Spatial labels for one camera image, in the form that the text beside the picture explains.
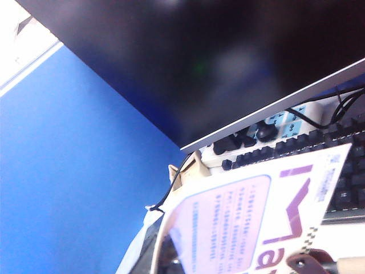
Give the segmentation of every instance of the black screen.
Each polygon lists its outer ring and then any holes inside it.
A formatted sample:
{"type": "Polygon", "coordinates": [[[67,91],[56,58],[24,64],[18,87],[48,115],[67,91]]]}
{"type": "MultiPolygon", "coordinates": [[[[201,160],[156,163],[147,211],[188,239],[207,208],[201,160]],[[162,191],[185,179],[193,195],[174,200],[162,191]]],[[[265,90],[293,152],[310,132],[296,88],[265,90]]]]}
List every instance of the black screen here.
{"type": "Polygon", "coordinates": [[[179,147],[365,56],[362,1],[18,2],[179,147]]]}

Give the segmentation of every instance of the power cord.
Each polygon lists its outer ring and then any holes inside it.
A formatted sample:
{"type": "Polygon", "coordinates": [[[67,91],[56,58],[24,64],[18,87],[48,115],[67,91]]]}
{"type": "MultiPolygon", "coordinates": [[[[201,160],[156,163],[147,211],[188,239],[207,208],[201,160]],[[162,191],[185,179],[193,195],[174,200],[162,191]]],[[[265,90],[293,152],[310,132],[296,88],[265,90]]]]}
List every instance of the power cord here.
{"type": "Polygon", "coordinates": [[[176,173],[175,173],[175,176],[173,177],[172,179],[172,182],[170,184],[170,187],[169,189],[167,190],[167,192],[165,193],[165,195],[163,196],[163,198],[156,204],[154,205],[153,207],[151,207],[149,210],[150,211],[154,211],[154,210],[157,210],[157,211],[160,211],[162,213],[165,213],[163,210],[160,209],[160,206],[164,204],[167,196],[170,194],[172,188],[173,188],[173,185],[175,184],[175,181],[176,181],[176,178],[178,177],[178,175],[180,174],[180,171],[181,169],[183,168],[184,164],[186,163],[186,161],[189,159],[189,157],[191,156],[192,153],[188,154],[184,160],[182,160],[182,163],[180,165],[180,167],[177,169],[176,173]]]}
{"type": "MultiPolygon", "coordinates": [[[[350,92],[350,91],[354,91],[354,90],[358,90],[358,88],[354,89],[348,89],[346,90],[343,90],[343,91],[340,91],[340,92],[333,92],[332,94],[327,94],[327,95],[324,95],[324,96],[319,96],[319,97],[316,97],[316,98],[312,98],[312,99],[309,99],[307,101],[304,101],[304,102],[313,102],[313,101],[316,101],[316,100],[321,100],[321,99],[325,99],[325,98],[329,98],[329,97],[333,97],[333,96],[339,96],[339,94],[344,94],[344,93],[347,93],[347,92],[350,92]]],[[[361,95],[363,95],[365,93],[365,88],[364,86],[362,86],[361,90],[360,91],[357,91],[353,94],[350,94],[348,95],[347,97],[345,97],[343,100],[340,101],[340,103],[338,104],[337,108],[335,109],[334,113],[332,114],[332,117],[331,117],[331,121],[329,124],[325,124],[325,125],[321,125],[321,124],[318,124],[317,122],[313,121],[312,119],[308,118],[306,115],[300,113],[299,111],[293,109],[293,108],[288,108],[286,109],[287,112],[290,112],[294,115],[296,115],[297,117],[301,118],[302,120],[304,120],[305,122],[307,122],[308,124],[316,127],[316,128],[319,128],[321,130],[325,130],[327,128],[329,128],[330,125],[334,124],[334,123],[337,123],[338,121],[340,121],[343,116],[345,115],[345,113],[348,111],[348,109],[355,103],[355,101],[357,99],[360,98],[361,95]]]]}

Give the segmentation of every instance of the power strip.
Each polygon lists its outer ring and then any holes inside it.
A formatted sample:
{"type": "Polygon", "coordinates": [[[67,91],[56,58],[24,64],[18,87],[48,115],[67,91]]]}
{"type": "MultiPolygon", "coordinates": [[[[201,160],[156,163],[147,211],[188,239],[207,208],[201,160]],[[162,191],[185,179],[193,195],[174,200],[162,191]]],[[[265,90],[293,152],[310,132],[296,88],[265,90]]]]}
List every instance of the power strip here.
{"type": "MultiPolygon", "coordinates": [[[[323,114],[323,106],[317,102],[308,102],[299,106],[294,107],[295,110],[300,113],[306,115],[313,121],[317,123],[321,123],[322,114],[323,114]]],[[[245,154],[247,152],[252,152],[262,147],[272,147],[283,140],[288,138],[296,138],[297,135],[307,134],[310,131],[314,130],[315,127],[303,121],[296,115],[293,115],[287,111],[282,111],[276,113],[275,115],[268,117],[265,119],[267,124],[275,124],[278,129],[278,135],[275,139],[269,142],[260,142],[256,138],[257,126],[256,124],[249,127],[247,135],[256,139],[256,144],[252,147],[244,147],[242,144],[241,148],[233,151],[226,151],[221,155],[216,155],[213,151],[213,145],[209,145],[204,147],[202,150],[201,161],[208,167],[220,167],[222,165],[223,160],[230,160],[232,162],[236,161],[237,155],[245,154]]]]}

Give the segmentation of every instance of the purple letter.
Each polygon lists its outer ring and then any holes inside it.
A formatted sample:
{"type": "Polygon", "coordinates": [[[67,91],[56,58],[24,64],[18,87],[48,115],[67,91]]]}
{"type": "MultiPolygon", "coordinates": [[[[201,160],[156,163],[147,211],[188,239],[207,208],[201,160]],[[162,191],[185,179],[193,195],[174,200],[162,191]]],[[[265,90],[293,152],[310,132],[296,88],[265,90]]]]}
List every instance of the purple letter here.
{"type": "Polygon", "coordinates": [[[280,261],[284,257],[284,249],[279,248],[279,255],[278,255],[278,258],[276,259],[276,261],[274,261],[274,256],[275,256],[275,252],[273,250],[268,250],[268,251],[265,251],[263,254],[261,254],[257,259],[258,267],[256,267],[256,270],[261,269],[261,268],[266,268],[266,267],[273,267],[273,266],[277,265],[278,263],[280,263],[280,261]],[[264,263],[263,258],[266,255],[268,255],[268,258],[267,258],[267,261],[264,263]]]}
{"type": "Polygon", "coordinates": [[[263,244],[275,243],[277,241],[285,241],[292,238],[300,237],[300,235],[302,234],[302,224],[301,224],[301,218],[299,216],[298,206],[308,193],[309,182],[310,178],[306,180],[301,190],[299,190],[298,194],[295,196],[293,201],[291,201],[289,206],[286,208],[286,213],[291,228],[291,235],[265,240],[263,241],[263,244]]]}

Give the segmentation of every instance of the blue wall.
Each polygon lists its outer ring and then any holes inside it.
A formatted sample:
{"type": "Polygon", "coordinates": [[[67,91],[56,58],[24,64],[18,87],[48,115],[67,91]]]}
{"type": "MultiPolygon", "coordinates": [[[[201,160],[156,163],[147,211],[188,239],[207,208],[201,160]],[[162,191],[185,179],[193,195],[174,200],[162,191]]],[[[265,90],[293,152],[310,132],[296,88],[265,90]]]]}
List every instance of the blue wall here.
{"type": "Polygon", "coordinates": [[[1,269],[114,273],[182,153],[62,47],[1,98],[1,269]]]}

